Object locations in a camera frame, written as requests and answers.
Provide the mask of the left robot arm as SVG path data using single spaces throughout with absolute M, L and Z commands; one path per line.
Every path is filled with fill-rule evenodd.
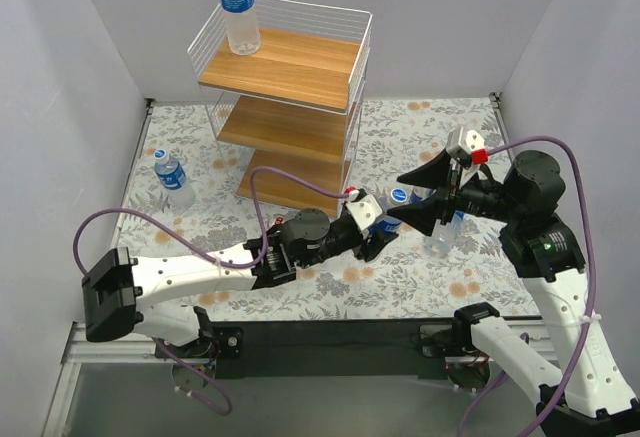
M 212 347 L 212 325 L 205 311 L 182 307 L 180 299 L 280 286 L 294 281 L 298 270 L 345 252 L 369 262 L 398 236 L 376 225 L 371 209 L 347 204 L 336 220 L 304 209 L 269 228 L 265 239 L 206 257 L 134 257 L 125 247 L 113 248 L 82 279 L 86 338 L 102 343 L 136 333 L 203 356 Z

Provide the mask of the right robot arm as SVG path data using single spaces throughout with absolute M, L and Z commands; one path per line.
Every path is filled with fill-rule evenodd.
M 526 150 L 503 181 L 462 179 L 464 164 L 446 152 L 398 177 L 431 190 L 424 200 L 395 207 L 390 215 L 425 235 L 457 211 L 503 223 L 504 254 L 532 296 L 556 355 L 548 362 L 487 303 L 457 310 L 454 346 L 481 351 L 520 387 L 547 436 L 617 436 L 639 428 L 639 399 L 606 342 L 588 294 L 590 270 L 571 229 L 556 213 L 566 186 L 557 161 Z

